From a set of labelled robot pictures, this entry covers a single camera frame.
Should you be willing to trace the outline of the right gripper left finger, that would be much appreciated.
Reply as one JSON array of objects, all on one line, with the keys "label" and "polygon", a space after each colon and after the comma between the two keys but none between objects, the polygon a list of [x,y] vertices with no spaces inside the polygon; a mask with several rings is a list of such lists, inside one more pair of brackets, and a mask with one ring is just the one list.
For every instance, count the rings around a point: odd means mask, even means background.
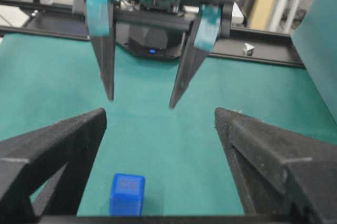
[{"label": "right gripper left finger", "polygon": [[1,222],[76,215],[107,128],[103,108],[1,142]]}]

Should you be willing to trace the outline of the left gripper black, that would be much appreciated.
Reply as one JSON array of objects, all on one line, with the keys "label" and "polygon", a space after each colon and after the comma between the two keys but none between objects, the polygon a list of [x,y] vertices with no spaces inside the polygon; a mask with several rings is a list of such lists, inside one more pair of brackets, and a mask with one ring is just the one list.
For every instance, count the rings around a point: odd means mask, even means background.
[{"label": "left gripper black", "polygon": [[[74,0],[72,12],[86,17],[90,40],[101,72],[101,79],[109,100],[114,99],[115,22],[113,7],[120,0]],[[169,107],[174,108],[189,86],[189,82],[206,56],[211,52],[217,36],[228,38],[231,30],[233,0],[127,0],[135,12],[116,14],[116,20],[136,24],[182,29],[178,12],[184,6],[198,7],[199,12],[188,32],[172,90]]]}]

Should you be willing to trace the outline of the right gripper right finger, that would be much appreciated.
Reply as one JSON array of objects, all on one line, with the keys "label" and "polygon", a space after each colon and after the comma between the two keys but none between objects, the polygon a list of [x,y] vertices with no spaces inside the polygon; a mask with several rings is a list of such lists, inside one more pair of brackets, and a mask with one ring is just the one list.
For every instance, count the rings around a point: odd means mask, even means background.
[{"label": "right gripper right finger", "polygon": [[246,214],[336,223],[336,145],[221,107],[214,116]]}]

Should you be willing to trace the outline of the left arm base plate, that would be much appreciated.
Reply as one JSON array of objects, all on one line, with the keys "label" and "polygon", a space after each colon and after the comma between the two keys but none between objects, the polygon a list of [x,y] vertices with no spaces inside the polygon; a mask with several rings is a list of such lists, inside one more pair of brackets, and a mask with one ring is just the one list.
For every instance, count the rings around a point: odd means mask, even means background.
[{"label": "left arm base plate", "polygon": [[175,60],[182,53],[185,32],[118,23],[116,41],[134,56]]}]

